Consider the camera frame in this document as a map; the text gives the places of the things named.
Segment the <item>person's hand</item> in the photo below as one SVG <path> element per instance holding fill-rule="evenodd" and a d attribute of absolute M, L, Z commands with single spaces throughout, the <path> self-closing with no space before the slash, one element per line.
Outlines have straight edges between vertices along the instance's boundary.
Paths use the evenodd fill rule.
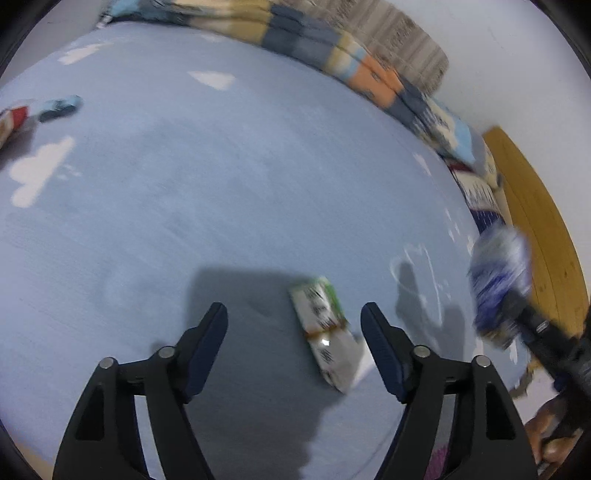
<path fill-rule="evenodd" d="M 582 431 L 576 430 L 563 437 L 551 438 L 566 413 L 567 401 L 556 396 L 526 422 L 525 431 L 537 464 L 545 462 L 551 467 L 560 466 L 581 437 Z"/>

